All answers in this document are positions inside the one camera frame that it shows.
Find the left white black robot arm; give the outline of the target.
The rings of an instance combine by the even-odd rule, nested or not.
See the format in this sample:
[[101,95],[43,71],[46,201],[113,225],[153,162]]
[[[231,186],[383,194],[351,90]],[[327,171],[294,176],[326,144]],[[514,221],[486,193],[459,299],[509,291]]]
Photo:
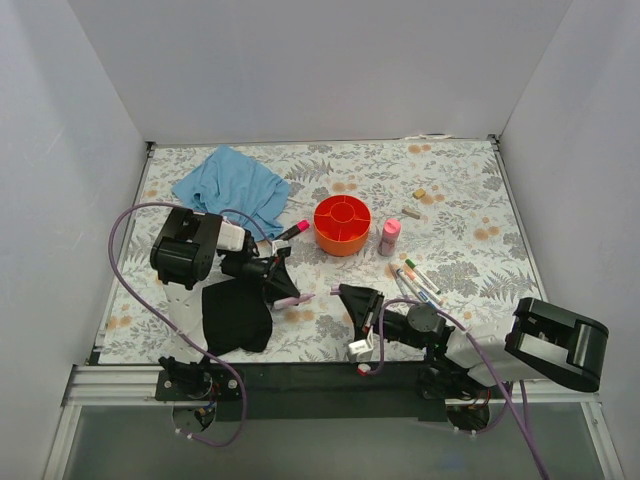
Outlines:
[[290,238],[300,223],[271,242],[263,257],[250,231],[210,213],[171,210],[150,254],[177,334],[170,358],[198,363],[241,349],[265,350],[271,313],[309,300],[290,278]]

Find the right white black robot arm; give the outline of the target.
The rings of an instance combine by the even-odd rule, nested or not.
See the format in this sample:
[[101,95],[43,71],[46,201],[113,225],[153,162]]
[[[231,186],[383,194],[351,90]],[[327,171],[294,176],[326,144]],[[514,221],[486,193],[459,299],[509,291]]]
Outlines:
[[338,296],[354,326],[350,361],[371,359],[375,340],[424,352],[418,382],[435,398],[471,398],[498,383],[550,380],[567,389],[598,391],[609,338],[599,321],[532,297],[494,323],[458,327],[429,303],[389,311],[381,292],[340,284]]

